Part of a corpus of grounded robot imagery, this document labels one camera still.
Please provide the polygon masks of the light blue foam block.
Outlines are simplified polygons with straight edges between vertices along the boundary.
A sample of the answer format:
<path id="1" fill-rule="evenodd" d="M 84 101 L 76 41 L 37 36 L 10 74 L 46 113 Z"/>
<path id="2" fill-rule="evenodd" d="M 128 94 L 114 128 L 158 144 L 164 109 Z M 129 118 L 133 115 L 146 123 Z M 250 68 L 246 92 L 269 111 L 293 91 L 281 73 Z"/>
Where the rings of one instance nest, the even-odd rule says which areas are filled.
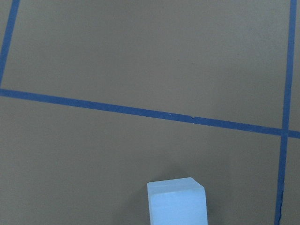
<path id="1" fill-rule="evenodd" d="M 152 225 L 207 225 L 205 188 L 193 178 L 147 183 Z"/>

